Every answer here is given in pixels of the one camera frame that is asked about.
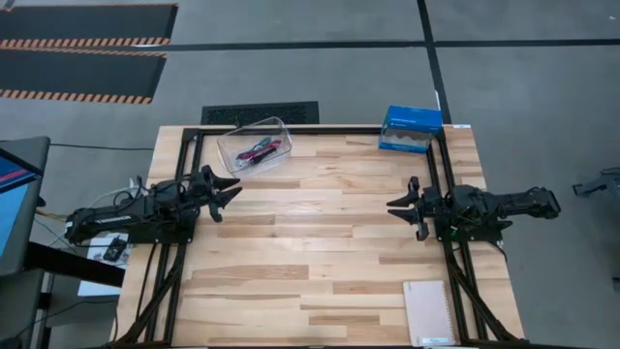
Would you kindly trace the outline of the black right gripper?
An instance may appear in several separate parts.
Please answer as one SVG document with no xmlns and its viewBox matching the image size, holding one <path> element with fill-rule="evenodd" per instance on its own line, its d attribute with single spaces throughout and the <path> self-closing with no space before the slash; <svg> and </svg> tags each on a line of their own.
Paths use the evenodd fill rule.
<svg viewBox="0 0 620 349">
<path fill-rule="evenodd" d="M 387 206 L 413 208 L 395 209 L 387 212 L 397 218 L 406 221 L 409 225 L 418 225 L 416 238 L 423 241 L 429 236 L 428 225 L 425 218 L 434 218 L 440 204 L 440 191 L 435 186 L 420 188 L 419 178 L 412 176 L 408 183 L 409 192 L 402 198 L 390 201 Z"/>
</svg>

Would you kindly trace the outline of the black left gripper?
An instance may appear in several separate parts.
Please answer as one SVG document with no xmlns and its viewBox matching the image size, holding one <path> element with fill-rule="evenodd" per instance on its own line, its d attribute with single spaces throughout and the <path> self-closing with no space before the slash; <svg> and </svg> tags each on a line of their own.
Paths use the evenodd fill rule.
<svg viewBox="0 0 620 349">
<path fill-rule="evenodd" d="M 221 178 L 205 165 L 200 171 L 191 173 L 191 196 L 199 206 L 208 206 L 211 218 L 219 223 L 223 220 L 219 209 L 224 209 L 243 190 L 242 187 L 228 188 L 239 182 L 239 178 Z"/>
</svg>

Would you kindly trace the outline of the clear plastic container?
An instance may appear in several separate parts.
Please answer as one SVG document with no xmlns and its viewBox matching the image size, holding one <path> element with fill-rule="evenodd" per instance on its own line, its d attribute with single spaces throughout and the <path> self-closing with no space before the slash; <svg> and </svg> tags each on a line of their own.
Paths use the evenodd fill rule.
<svg viewBox="0 0 620 349">
<path fill-rule="evenodd" d="M 236 178 L 266 172 L 286 162 L 293 139 L 285 123 L 270 117 L 236 128 L 216 138 L 224 168 Z"/>
</svg>

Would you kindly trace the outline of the blue PlayStation controller box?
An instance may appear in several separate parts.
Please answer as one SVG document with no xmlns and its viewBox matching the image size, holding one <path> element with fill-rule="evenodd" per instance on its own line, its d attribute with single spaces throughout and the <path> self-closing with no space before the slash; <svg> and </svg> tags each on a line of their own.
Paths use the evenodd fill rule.
<svg viewBox="0 0 620 349">
<path fill-rule="evenodd" d="M 442 129 L 440 111 L 391 105 L 382 124 L 379 148 L 425 153 Z"/>
</svg>

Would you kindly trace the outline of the black floor vent grille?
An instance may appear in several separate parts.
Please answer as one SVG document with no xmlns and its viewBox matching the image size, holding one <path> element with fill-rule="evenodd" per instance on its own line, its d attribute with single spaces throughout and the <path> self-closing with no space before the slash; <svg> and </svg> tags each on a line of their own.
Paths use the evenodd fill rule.
<svg viewBox="0 0 620 349">
<path fill-rule="evenodd" d="M 201 110 L 201 125 L 245 126 L 270 117 L 278 117 L 285 124 L 318 124 L 319 103 L 312 101 L 205 106 Z"/>
</svg>

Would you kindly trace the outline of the pink spiral notebook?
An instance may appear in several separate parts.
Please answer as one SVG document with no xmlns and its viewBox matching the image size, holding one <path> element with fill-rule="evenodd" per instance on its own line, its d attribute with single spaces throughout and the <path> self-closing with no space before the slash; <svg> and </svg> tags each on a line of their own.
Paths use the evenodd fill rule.
<svg viewBox="0 0 620 349">
<path fill-rule="evenodd" d="M 414 346 L 450 346 L 456 343 L 450 304 L 442 280 L 405 281 L 405 312 Z"/>
</svg>

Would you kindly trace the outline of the small black handheld device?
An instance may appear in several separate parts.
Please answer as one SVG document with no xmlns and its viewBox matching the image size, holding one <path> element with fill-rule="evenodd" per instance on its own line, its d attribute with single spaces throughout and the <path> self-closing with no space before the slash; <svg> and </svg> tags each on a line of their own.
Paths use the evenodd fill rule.
<svg viewBox="0 0 620 349">
<path fill-rule="evenodd" d="M 103 259 L 108 262 L 117 262 L 123 255 L 127 245 L 128 242 L 125 239 L 115 237 L 104 253 Z"/>
</svg>

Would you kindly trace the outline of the white paper sheet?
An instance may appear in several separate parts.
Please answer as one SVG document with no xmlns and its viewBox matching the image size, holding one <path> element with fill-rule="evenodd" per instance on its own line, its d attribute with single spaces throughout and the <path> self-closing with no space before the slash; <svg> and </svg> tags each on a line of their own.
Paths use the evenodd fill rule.
<svg viewBox="0 0 620 349">
<path fill-rule="evenodd" d="M 88 248 L 87 258 L 114 267 L 124 268 L 127 265 L 129 257 L 131 255 L 131 245 L 129 244 L 129 242 L 123 255 L 117 262 L 108 262 L 103 259 L 104 253 L 106 252 L 108 246 L 115 237 L 121 237 L 128 242 L 127 235 L 120 233 L 108 234 L 107 236 L 102 238 L 93 238 L 90 242 L 90 247 Z"/>
</svg>

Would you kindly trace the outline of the black desk crossbar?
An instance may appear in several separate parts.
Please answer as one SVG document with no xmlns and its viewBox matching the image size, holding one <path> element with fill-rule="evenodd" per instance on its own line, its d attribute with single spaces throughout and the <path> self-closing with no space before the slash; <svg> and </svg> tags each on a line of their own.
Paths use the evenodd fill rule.
<svg viewBox="0 0 620 349">
<path fill-rule="evenodd" d="M 44 270 L 108 286 L 121 287 L 125 270 L 30 241 L 23 268 Z"/>
</svg>

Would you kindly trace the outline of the black hazard-striped floor mat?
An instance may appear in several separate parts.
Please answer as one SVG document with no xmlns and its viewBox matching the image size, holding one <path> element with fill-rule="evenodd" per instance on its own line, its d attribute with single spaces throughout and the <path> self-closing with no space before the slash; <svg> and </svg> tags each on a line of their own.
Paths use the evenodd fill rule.
<svg viewBox="0 0 620 349">
<path fill-rule="evenodd" d="M 166 63 L 156 52 L 0 48 L 0 98 L 146 105 Z"/>
<path fill-rule="evenodd" d="M 176 4 L 15 6 L 0 10 L 0 48 L 165 45 Z"/>
</svg>

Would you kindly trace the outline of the black floor stand base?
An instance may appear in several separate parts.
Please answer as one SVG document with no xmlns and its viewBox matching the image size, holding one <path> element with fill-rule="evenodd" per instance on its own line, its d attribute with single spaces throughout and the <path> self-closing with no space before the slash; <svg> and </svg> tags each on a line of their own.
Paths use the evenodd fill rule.
<svg viewBox="0 0 620 349">
<path fill-rule="evenodd" d="M 596 179 L 573 185 L 574 194 L 582 198 L 586 198 L 597 191 L 604 190 L 609 191 L 620 200 L 620 167 L 603 169 Z"/>
</svg>

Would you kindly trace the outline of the black monitor with blue screen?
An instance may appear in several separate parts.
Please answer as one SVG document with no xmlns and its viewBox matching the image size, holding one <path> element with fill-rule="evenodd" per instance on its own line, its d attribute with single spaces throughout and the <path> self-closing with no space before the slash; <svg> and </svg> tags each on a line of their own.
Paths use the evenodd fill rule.
<svg viewBox="0 0 620 349">
<path fill-rule="evenodd" d="M 0 149 L 42 172 L 46 169 L 49 146 L 49 137 L 0 142 Z M 23 269 L 42 181 L 40 177 L 0 194 L 0 276 Z"/>
</svg>

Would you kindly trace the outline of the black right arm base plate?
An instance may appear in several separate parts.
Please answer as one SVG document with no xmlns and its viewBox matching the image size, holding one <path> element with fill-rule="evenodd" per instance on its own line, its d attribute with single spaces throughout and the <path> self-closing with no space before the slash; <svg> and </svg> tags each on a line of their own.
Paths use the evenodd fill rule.
<svg viewBox="0 0 620 349">
<path fill-rule="evenodd" d="M 434 219 L 437 238 L 451 242 L 502 240 L 502 231 L 507 228 L 506 221 L 463 216 L 439 216 Z"/>
</svg>

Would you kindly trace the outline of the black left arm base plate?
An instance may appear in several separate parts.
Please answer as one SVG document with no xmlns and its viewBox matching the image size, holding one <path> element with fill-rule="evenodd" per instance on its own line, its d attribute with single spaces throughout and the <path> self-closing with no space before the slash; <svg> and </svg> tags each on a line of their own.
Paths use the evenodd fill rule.
<svg viewBox="0 0 620 349">
<path fill-rule="evenodd" d="M 150 214 L 132 214 L 126 227 L 129 242 L 135 244 L 190 242 L 199 215 L 198 208 L 160 208 Z"/>
</svg>

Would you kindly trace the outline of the black aluminium extrusion frame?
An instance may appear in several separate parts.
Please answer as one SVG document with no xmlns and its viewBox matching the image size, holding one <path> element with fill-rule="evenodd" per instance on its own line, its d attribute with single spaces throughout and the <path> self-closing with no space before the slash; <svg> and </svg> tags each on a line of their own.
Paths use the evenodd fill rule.
<svg viewBox="0 0 620 349">
<path fill-rule="evenodd" d="M 285 160 L 245 177 L 221 222 L 203 214 L 180 281 L 175 346 L 409 343 L 403 285 L 446 280 L 443 248 L 388 213 L 424 155 L 369 127 L 296 127 Z"/>
</svg>

